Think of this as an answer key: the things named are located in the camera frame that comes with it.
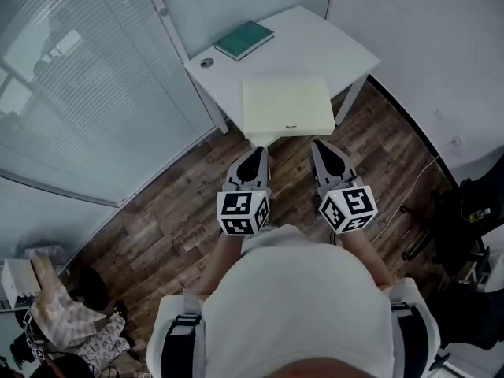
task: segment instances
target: green book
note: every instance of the green book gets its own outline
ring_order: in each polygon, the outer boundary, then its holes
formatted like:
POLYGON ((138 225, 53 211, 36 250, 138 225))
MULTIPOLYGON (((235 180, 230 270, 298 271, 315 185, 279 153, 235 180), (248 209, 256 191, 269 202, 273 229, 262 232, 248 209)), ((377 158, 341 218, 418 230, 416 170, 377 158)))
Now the green book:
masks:
POLYGON ((271 29, 248 21, 220 38, 214 46, 215 49, 238 61, 269 41, 273 36, 274 32, 271 29))

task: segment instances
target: shoulder strap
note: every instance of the shoulder strap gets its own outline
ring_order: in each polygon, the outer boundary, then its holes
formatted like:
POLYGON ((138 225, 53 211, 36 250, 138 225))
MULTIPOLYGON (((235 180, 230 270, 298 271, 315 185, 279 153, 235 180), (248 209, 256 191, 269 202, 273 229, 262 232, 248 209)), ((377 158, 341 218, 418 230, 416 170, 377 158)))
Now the shoulder strap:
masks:
POLYGON ((415 305, 391 302, 394 378, 420 378, 427 367, 428 333, 415 305))
POLYGON ((196 295, 183 293, 183 314, 170 326, 161 353, 162 378, 204 378, 205 322, 196 295))

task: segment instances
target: white foam block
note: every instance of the white foam block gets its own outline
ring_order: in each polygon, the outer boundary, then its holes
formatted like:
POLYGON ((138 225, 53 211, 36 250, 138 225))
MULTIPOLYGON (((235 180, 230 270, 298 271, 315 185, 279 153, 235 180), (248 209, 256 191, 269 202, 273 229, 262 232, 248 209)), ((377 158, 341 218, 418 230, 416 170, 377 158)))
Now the white foam block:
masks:
POLYGON ((335 123, 323 77, 268 76, 243 82, 243 133, 330 135, 335 123))

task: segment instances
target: white shirt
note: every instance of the white shirt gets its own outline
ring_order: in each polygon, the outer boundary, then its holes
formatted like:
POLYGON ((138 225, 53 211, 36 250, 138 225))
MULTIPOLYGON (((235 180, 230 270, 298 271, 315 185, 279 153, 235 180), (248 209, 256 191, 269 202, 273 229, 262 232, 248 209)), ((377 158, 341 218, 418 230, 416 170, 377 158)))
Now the white shirt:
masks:
MULTIPOLYGON (((202 305, 206 378, 262 378, 307 358, 335 358, 392 377, 390 300, 353 254, 312 244, 290 225, 244 246, 260 247, 247 252, 202 305)), ((154 378, 161 378, 165 322, 180 313, 181 296, 161 300, 147 349, 154 378)))

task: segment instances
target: wooden floor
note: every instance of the wooden floor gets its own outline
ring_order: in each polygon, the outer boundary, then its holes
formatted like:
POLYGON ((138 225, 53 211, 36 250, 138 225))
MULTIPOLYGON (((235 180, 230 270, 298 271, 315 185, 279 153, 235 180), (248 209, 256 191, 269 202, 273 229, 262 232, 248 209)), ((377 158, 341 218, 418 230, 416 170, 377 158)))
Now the wooden floor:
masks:
MULTIPOLYGON (((338 108, 344 93, 336 97, 338 108)), ((343 124, 322 139, 350 155, 358 175, 372 188, 379 215, 367 228, 374 239, 397 209, 419 172, 430 161, 427 147, 414 130, 369 83, 366 83, 343 124)), ((313 137, 280 139, 269 148, 272 179, 272 220, 293 224, 313 240, 328 242, 329 226, 317 220, 311 197, 315 183, 309 169, 313 137)), ((250 149, 235 127, 227 135, 215 132, 157 178, 123 209, 77 256, 70 268, 95 268, 112 299, 128 307, 127 332, 141 356, 165 295, 193 287, 217 240, 217 192, 228 166, 250 149)), ((449 184, 435 163, 418 180, 406 200, 430 216, 429 192, 449 184)), ((426 235, 410 216, 398 214, 375 242, 395 278, 409 273, 422 289, 432 272, 428 253, 405 264, 401 252, 426 235)), ((139 364, 120 356, 121 376, 136 376, 139 364)))

